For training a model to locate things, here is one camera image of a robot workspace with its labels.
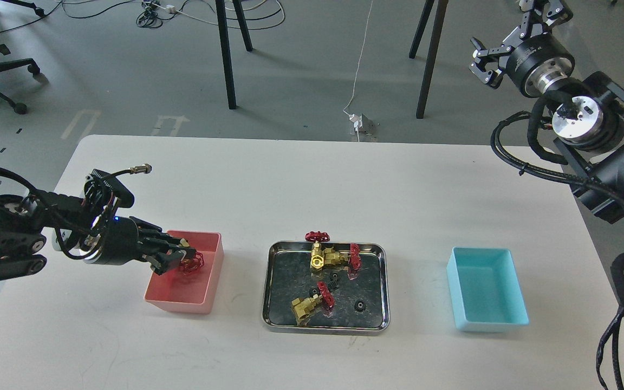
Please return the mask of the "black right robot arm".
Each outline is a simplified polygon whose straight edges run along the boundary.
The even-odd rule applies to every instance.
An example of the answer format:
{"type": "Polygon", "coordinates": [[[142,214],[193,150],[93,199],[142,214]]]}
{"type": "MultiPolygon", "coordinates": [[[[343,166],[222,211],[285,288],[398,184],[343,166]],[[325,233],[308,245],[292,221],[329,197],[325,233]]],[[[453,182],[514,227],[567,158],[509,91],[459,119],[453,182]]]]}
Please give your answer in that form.
{"type": "MultiPolygon", "coordinates": [[[[471,72],[497,88],[508,77],[523,96],[535,99],[529,111],[502,120],[493,130],[493,152],[520,174],[569,185],[572,194],[599,219],[624,219],[624,89],[597,71],[573,77],[575,60],[553,36],[569,22],[563,1],[520,1],[522,20],[493,48],[476,39],[471,72]]],[[[600,338],[596,370],[605,346],[617,388],[623,388],[619,331],[624,319],[624,253],[609,267],[619,308],[600,338]]]]}

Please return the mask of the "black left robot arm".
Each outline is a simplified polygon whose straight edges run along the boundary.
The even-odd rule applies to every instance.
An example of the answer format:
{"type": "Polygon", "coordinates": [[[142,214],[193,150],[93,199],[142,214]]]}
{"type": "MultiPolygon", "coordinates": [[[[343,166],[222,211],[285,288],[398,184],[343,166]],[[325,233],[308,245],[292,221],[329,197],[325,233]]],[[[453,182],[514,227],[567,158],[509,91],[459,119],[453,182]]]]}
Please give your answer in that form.
{"type": "Polygon", "coordinates": [[[159,276],[173,269],[200,269],[203,255],[185,239],[145,220],[116,214],[134,203],[119,176],[151,169],[140,165],[114,173],[93,170],[85,179],[83,195],[70,197],[39,190],[22,176],[0,168],[1,177],[28,189],[24,197],[0,195],[0,281],[31,276],[45,267],[47,259],[40,253],[47,242],[44,228],[54,231],[56,250],[88,264],[124,265],[137,260],[148,263],[159,276]]]}

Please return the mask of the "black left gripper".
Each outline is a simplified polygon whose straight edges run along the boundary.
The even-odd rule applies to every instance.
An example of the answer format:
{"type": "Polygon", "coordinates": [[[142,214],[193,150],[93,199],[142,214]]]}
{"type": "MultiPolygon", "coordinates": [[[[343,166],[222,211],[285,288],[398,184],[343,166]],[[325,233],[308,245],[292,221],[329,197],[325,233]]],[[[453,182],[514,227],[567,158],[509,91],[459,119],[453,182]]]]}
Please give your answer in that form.
{"type": "Polygon", "coordinates": [[[147,261],[154,274],[163,275],[178,268],[186,255],[193,255],[193,247],[186,239],[171,236],[158,225],[134,216],[114,217],[101,238],[101,247],[84,259],[85,263],[124,265],[131,260],[147,261]]]}

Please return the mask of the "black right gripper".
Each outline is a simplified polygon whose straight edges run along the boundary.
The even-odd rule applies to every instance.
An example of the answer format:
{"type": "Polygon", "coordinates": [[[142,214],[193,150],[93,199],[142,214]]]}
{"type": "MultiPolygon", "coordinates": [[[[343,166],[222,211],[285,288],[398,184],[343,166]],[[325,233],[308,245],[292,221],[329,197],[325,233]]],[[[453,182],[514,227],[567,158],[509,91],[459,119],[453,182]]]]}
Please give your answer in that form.
{"type": "Polygon", "coordinates": [[[493,89],[507,76],[523,96],[537,98],[562,88],[574,71],[572,54],[551,34],[545,34],[569,22],[573,12],[565,1],[518,1],[518,7],[523,13],[518,37],[528,39],[518,45],[518,37],[507,37],[500,47],[487,49],[471,37],[475,50],[470,70],[493,89]]]}

